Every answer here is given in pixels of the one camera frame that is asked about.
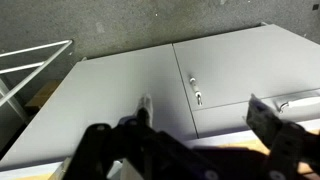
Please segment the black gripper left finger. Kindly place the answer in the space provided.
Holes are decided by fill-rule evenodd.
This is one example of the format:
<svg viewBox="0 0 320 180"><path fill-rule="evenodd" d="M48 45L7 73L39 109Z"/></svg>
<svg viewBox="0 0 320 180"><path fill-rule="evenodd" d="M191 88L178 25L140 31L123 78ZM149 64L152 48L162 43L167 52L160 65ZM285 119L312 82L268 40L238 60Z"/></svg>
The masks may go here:
<svg viewBox="0 0 320 180"><path fill-rule="evenodd" d="M153 122L153 103L150 94L143 95L137 105L136 116L151 127Z"/></svg>

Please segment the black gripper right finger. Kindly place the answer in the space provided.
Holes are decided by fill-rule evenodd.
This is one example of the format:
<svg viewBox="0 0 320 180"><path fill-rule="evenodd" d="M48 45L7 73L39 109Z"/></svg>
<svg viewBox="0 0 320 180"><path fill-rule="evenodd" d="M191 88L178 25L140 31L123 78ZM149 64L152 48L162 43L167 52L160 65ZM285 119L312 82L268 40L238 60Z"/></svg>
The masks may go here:
<svg viewBox="0 0 320 180"><path fill-rule="evenodd" d="M248 102L246 124L267 148L271 148L283 122L271 107L252 94Z"/></svg>

